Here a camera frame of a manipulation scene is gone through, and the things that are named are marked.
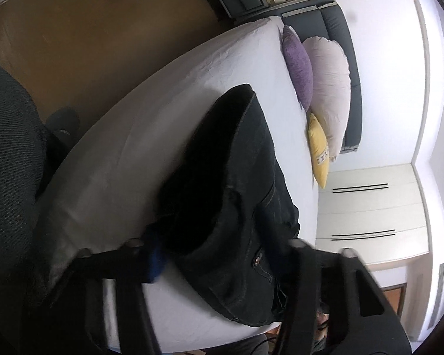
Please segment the orange wooden door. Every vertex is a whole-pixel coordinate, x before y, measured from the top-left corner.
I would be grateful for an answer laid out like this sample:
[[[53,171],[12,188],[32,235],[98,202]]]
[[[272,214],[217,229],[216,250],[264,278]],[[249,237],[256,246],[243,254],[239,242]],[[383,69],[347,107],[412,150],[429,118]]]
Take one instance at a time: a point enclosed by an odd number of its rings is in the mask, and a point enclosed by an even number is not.
[[[398,317],[403,313],[404,302],[406,298],[407,283],[391,285],[382,288],[383,295],[389,301],[391,307]]]

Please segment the dark trouser leg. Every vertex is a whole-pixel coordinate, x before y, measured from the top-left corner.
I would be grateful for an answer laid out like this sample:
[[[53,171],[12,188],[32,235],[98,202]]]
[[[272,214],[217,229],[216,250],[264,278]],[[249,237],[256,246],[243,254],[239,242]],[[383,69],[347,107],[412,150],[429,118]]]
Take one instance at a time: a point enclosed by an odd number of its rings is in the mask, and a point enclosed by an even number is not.
[[[0,66],[0,281],[28,255],[46,136],[28,92]]]

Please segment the black shoe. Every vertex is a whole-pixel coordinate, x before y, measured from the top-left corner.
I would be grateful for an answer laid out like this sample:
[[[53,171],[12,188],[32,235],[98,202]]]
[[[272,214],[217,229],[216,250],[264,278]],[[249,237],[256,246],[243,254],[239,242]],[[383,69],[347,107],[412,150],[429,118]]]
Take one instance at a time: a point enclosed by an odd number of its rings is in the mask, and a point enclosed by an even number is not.
[[[45,126],[68,148],[72,148],[77,140],[80,119],[72,107],[64,107],[51,114]]]

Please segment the yellow patterned cushion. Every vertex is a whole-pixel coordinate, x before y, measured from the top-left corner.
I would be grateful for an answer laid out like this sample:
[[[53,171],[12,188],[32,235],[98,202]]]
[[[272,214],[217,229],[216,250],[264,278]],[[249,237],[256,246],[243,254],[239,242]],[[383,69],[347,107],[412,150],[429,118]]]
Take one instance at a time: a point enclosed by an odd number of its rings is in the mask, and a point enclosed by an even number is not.
[[[314,113],[309,114],[308,139],[313,176],[319,187],[324,189],[329,175],[329,146],[321,123]]]

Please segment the white bed mattress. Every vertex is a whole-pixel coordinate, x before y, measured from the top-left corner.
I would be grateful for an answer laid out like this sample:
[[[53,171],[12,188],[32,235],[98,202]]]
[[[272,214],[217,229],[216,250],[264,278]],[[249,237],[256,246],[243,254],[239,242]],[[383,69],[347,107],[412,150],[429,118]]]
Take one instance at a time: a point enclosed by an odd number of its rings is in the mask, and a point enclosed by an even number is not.
[[[152,222],[156,193],[180,162],[209,108],[231,87],[257,94],[276,159],[314,241],[318,184],[306,114],[281,50],[284,25],[269,17],[227,31],[180,56],[134,88],[84,134],[48,186],[40,228],[49,280],[80,249],[120,247]]]

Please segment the dark grey headboard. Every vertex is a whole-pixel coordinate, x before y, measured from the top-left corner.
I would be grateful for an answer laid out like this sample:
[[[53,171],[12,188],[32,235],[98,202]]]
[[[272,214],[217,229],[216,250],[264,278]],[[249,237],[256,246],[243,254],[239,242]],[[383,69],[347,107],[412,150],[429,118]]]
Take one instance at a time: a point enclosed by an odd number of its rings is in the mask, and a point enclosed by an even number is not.
[[[335,0],[318,0],[281,14],[301,40],[313,68],[310,110],[326,134],[330,159],[358,150],[363,98],[350,30]]]

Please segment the purple cushion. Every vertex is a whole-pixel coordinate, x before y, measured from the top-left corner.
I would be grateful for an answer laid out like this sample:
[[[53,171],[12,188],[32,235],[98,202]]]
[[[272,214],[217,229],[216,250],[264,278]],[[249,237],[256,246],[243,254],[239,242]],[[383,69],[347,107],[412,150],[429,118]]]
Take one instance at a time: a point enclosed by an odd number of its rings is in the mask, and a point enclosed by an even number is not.
[[[282,53],[297,99],[308,111],[313,98],[313,68],[301,40],[289,26],[283,28]]]

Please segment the large beige pillow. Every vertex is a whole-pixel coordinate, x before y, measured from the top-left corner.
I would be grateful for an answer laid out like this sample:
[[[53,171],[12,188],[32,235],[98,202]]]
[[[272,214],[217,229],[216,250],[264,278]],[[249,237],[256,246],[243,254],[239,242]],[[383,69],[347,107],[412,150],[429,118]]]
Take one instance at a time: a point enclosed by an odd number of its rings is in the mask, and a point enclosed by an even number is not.
[[[313,68],[313,98],[310,110],[325,132],[329,158],[334,162],[350,116],[351,81],[349,62],[343,48],[324,37],[307,38],[303,46]]]

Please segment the black jeans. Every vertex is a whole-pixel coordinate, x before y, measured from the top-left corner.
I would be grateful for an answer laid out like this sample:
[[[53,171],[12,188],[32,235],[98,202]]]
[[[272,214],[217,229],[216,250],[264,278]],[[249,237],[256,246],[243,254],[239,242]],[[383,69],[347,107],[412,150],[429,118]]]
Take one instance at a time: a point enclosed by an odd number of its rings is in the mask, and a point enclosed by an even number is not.
[[[215,101],[159,189],[154,215],[162,254],[216,312],[252,327],[283,319],[299,211],[251,86]]]

